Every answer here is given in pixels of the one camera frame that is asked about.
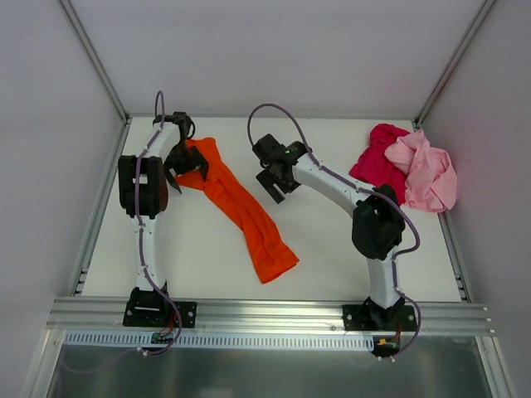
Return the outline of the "light pink t shirt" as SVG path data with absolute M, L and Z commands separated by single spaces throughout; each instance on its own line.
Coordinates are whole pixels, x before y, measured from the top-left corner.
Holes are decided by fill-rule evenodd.
M 384 155 L 406 175 L 406 206 L 441 213 L 455 205 L 457 175 L 451 158 L 447 151 L 431 146 L 423 130 L 398 138 Z

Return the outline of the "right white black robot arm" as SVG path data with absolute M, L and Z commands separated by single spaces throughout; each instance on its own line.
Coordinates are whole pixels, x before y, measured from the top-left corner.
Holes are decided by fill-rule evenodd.
M 252 145 L 262 171 L 256 180 L 277 203 L 300 186 L 320 193 L 352 218 L 352 242 L 367 260 L 370 291 L 366 309 L 358 321 L 378 330 L 397 321 L 405 299 L 393 278 L 392 258 L 402 243 L 404 217 L 397 211 L 397 199 L 388 185 L 359 184 L 318 161 L 300 141 L 289 146 L 267 134 Z

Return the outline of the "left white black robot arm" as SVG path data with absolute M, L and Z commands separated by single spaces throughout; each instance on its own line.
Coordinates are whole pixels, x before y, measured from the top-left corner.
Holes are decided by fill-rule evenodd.
M 189 143 L 194 134 L 195 123 L 187 113 L 158 114 L 140 153 L 119 158 L 119 204 L 131 220 L 138 261 L 136 284 L 124 311 L 126 327 L 162 327 L 176 318 L 166 299 L 158 235 L 168 189 L 182 191 L 177 178 L 198 172 L 202 182 L 207 180 L 208 161 Z

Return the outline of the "orange t shirt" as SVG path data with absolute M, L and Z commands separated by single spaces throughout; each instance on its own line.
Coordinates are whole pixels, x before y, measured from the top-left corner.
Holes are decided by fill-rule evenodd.
M 214 138 L 188 142 L 208 162 L 205 177 L 199 171 L 175 178 L 185 187 L 203 192 L 243 233 L 256 275 L 262 284 L 279 278 L 300 259 L 282 240 L 276 223 L 261 204 L 240 184 L 223 162 Z

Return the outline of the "magenta t shirt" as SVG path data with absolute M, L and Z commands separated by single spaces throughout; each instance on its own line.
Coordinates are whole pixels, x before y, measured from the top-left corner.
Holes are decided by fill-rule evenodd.
M 406 201 L 406 174 L 385 156 L 386 149 L 399 138 L 409 134 L 393 124 L 378 124 L 369 134 L 368 147 L 352 166 L 349 175 L 375 187 L 389 185 L 397 195 L 398 203 Z

